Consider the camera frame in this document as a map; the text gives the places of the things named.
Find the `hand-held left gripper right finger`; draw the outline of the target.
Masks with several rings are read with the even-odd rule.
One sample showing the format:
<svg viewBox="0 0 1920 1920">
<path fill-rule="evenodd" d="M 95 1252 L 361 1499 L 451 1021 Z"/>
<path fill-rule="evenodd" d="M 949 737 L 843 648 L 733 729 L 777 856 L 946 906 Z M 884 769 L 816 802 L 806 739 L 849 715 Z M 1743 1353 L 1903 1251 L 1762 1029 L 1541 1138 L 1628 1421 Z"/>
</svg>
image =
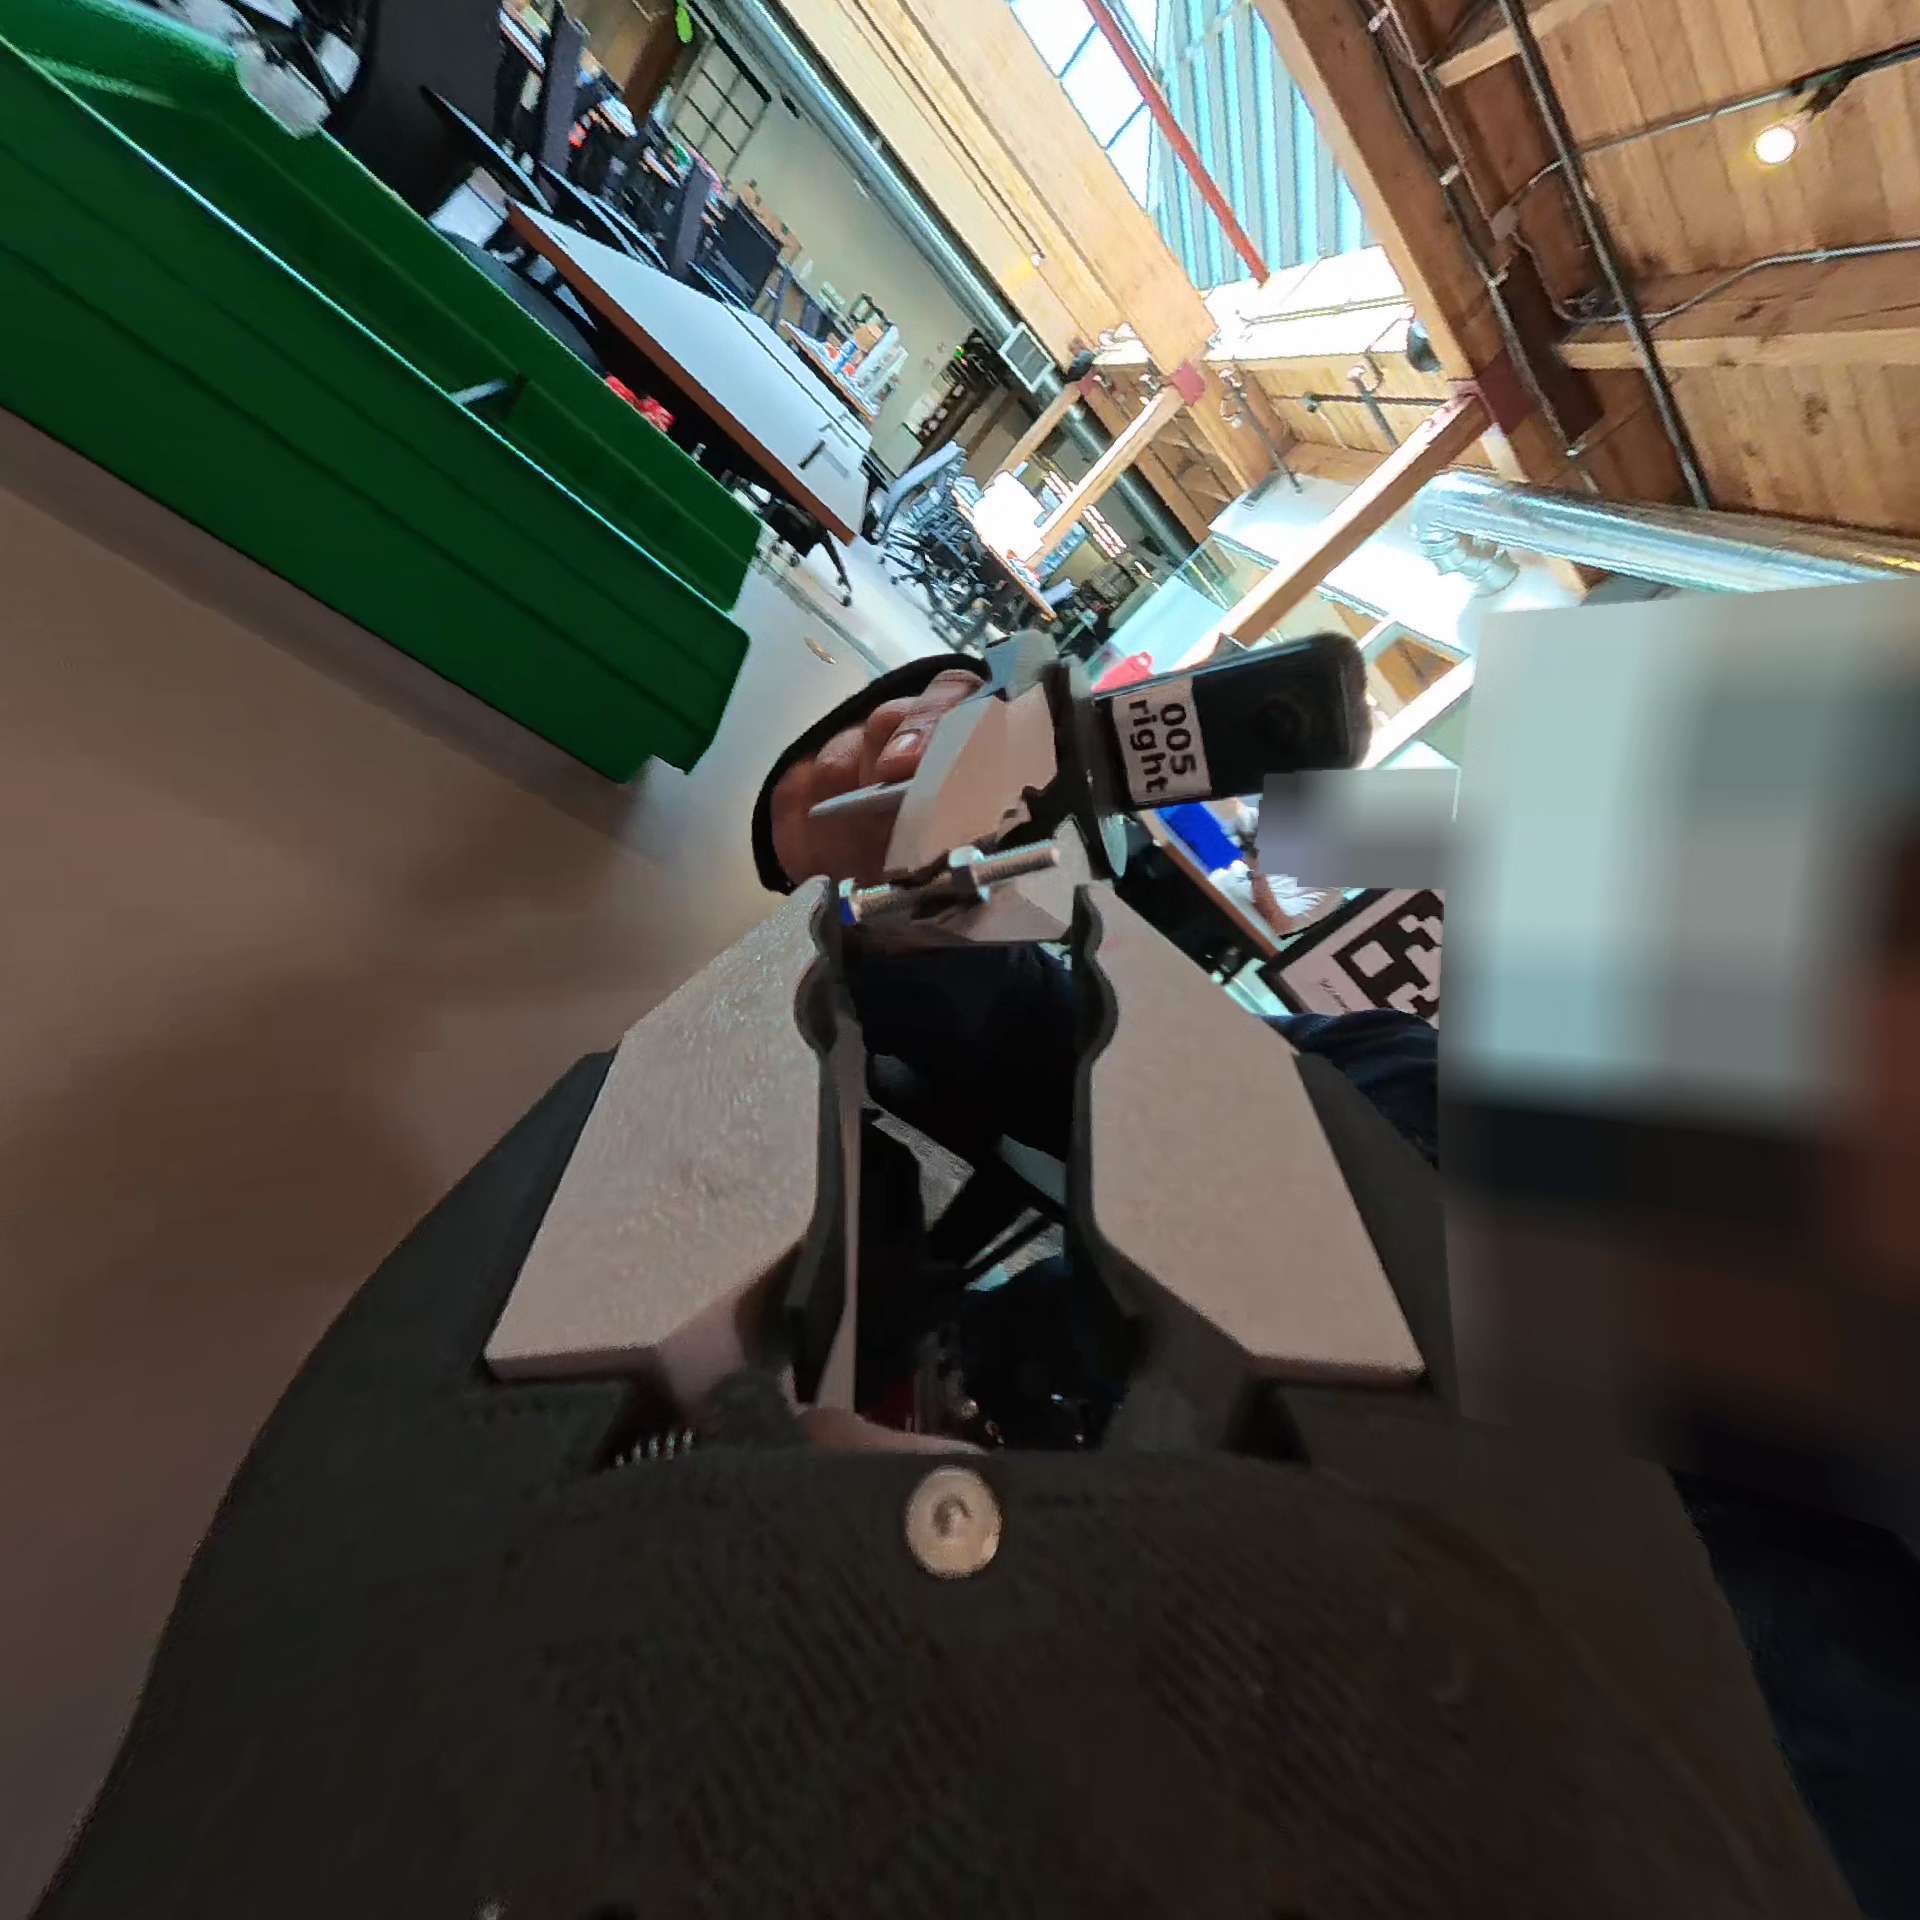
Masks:
<svg viewBox="0 0 1920 1920">
<path fill-rule="evenodd" d="M 1410 1387 L 1424 1361 L 1297 1051 L 1110 886 L 1072 902 L 1068 1211 L 1088 1258 L 1226 1384 Z"/>
</svg>

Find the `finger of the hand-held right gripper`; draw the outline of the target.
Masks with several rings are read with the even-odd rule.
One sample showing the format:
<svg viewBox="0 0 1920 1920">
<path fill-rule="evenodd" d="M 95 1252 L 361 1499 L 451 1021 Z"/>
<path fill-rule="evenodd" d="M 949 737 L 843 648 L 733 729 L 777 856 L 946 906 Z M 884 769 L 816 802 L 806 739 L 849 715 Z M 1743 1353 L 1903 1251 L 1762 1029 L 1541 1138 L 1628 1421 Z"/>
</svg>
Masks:
<svg viewBox="0 0 1920 1920">
<path fill-rule="evenodd" d="M 987 850 L 1032 819 L 1028 795 L 1058 777 L 1049 690 L 984 692 L 953 707 L 906 782 L 884 853 L 884 876 L 910 881 L 962 848 Z"/>
<path fill-rule="evenodd" d="M 984 896 L 949 890 L 896 921 L 906 950 L 1020 949 L 1062 945 L 1075 921 L 1078 881 L 1001 881 Z"/>
</svg>

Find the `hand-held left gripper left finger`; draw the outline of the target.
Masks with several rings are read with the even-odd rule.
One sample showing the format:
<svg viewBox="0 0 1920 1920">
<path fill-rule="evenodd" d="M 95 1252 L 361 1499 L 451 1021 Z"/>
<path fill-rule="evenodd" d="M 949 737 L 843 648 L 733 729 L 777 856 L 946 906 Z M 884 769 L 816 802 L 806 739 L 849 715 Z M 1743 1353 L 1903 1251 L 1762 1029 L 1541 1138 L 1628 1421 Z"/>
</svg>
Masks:
<svg viewBox="0 0 1920 1920">
<path fill-rule="evenodd" d="M 623 1038 L 484 1351 L 498 1381 L 853 1404 L 863 1033 L 825 878 Z"/>
</svg>

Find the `silver metal bolt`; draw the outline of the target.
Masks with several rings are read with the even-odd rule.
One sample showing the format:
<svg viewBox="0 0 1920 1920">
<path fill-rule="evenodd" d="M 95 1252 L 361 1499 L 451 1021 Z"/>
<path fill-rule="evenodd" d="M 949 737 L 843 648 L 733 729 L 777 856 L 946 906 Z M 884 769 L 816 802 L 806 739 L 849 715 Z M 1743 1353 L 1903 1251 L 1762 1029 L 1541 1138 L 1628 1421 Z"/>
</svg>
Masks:
<svg viewBox="0 0 1920 1920">
<path fill-rule="evenodd" d="M 949 855 L 945 855 L 941 862 L 926 866 L 923 873 L 844 890 L 838 902 L 841 921 L 849 927 L 866 928 L 883 923 L 929 921 L 953 911 L 984 908 L 1017 882 L 1049 874 L 1060 864 L 1055 843 L 983 853 L 988 856 L 988 864 L 980 868 L 980 876 L 993 876 L 991 896 L 983 905 L 958 906 L 945 901 L 941 882 L 949 862 Z"/>
</svg>

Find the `green plastic bin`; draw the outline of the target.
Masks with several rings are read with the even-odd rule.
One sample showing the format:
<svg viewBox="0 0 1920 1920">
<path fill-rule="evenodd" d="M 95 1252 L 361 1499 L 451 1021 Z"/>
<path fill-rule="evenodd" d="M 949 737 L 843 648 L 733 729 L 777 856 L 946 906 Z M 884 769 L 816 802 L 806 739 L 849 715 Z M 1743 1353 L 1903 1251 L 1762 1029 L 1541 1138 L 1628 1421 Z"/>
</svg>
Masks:
<svg viewBox="0 0 1920 1920">
<path fill-rule="evenodd" d="M 226 44 L 3 13 L 4 410 L 596 775 L 693 770 L 756 518 Z"/>
</svg>

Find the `person's right hand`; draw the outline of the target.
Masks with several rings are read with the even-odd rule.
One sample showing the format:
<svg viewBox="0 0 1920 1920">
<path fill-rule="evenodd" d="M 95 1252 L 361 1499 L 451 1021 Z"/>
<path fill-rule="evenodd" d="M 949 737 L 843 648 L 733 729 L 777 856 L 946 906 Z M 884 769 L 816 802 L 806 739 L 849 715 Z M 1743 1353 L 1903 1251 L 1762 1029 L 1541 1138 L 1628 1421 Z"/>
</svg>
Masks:
<svg viewBox="0 0 1920 1920">
<path fill-rule="evenodd" d="M 805 823 L 828 823 L 902 788 L 918 772 L 953 708 L 983 690 L 980 677 L 945 670 L 923 688 L 889 699 L 832 733 L 783 780 Z"/>
</svg>

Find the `black white fiducial marker board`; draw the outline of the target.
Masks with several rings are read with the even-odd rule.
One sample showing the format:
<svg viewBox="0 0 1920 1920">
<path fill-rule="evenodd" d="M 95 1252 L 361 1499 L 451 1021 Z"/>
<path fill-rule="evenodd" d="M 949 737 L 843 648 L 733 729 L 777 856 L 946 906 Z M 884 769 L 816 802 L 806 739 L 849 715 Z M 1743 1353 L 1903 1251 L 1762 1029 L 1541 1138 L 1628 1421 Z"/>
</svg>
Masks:
<svg viewBox="0 0 1920 1920">
<path fill-rule="evenodd" d="M 1390 1013 L 1441 1024 L 1442 890 L 1360 889 L 1261 965 L 1261 980 L 1293 1015 Z"/>
</svg>

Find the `group of black office chairs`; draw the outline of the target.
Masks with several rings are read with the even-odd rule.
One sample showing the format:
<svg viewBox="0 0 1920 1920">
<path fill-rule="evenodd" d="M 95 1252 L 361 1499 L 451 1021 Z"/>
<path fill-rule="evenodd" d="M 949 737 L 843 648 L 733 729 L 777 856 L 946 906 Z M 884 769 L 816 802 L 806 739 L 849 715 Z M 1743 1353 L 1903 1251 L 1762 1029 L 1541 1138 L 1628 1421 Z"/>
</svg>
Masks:
<svg viewBox="0 0 1920 1920">
<path fill-rule="evenodd" d="M 979 530 L 983 486 L 965 466 L 961 444 L 920 458 L 889 486 L 868 525 L 889 580 L 918 599 L 934 635 L 961 650 L 1056 620 L 1032 579 Z"/>
</svg>

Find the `wooden top office desk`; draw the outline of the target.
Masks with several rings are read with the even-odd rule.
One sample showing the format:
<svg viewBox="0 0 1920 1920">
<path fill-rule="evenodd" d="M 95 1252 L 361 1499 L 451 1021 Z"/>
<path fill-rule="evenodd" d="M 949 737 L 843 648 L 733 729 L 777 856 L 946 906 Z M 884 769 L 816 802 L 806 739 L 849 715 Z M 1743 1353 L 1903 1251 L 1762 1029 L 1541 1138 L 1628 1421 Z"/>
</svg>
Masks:
<svg viewBox="0 0 1920 1920">
<path fill-rule="evenodd" d="M 871 433 L 754 312 L 711 298 L 640 258 L 526 204 L 517 241 L 645 366 L 688 444 L 853 544 L 868 505 Z"/>
</svg>

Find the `ceiling spot lamp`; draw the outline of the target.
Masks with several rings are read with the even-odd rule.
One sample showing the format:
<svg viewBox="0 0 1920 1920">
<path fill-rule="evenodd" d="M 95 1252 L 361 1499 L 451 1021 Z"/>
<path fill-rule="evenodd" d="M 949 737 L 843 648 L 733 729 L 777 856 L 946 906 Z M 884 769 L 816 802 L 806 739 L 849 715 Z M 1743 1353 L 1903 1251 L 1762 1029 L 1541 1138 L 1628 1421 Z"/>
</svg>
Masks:
<svg viewBox="0 0 1920 1920">
<path fill-rule="evenodd" d="M 1854 84 L 1848 75 L 1829 75 L 1816 84 L 1796 90 L 1784 107 L 1784 117 L 1768 122 L 1751 142 L 1754 163 L 1766 170 L 1787 166 L 1812 136 L 1814 125 L 1829 114 L 1834 105 Z"/>
</svg>

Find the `metal ventilation duct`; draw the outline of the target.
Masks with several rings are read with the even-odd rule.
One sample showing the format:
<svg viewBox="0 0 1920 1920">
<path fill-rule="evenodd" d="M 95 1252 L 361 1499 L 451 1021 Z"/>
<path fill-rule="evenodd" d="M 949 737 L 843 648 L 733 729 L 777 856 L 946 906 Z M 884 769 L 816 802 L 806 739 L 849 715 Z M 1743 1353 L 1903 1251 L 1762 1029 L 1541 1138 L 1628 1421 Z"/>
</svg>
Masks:
<svg viewBox="0 0 1920 1920">
<path fill-rule="evenodd" d="M 1919 543 L 1798 518 L 1618 503 L 1468 471 L 1431 480 L 1410 509 L 1431 546 L 1475 540 L 1691 592 L 1774 592 L 1919 579 Z"/>
</svg>

